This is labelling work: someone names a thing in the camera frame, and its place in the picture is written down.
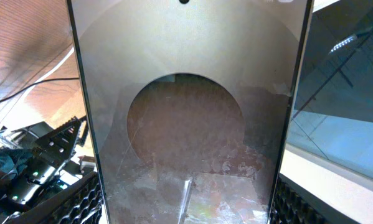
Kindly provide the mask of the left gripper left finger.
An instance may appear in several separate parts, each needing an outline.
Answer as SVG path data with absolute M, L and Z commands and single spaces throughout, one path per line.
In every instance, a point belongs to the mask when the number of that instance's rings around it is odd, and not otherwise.
M 8 220 L 8 224 L 98 224 L 103 193 L 99 176 L 91 172 L 57 195 Z

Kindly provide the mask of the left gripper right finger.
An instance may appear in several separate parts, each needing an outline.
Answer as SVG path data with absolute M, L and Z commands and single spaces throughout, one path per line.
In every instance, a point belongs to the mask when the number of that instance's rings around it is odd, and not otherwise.
M 284 175 L 279 176 L 269 224 L 331 224 L 331 215 L 322 200 Z

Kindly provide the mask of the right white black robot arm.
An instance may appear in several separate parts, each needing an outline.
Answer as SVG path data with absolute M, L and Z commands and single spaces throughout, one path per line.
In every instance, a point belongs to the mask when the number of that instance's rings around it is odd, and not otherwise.
M 86 117 L 70 118 L 58 128 L 39 122 L 0 131 L 0 150 L 13 161 L 3 175 L 9 183 L 0 187 L 0 218 L 30 210 L 91 172 L 72 160 L 87 135 Z

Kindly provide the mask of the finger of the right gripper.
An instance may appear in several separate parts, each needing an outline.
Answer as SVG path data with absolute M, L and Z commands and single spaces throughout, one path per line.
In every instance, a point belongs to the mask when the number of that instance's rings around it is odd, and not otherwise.
M 33 156 L 59 168 L 67 163 L 78 141 L 82 122 L 76 117 L 35 141 Z

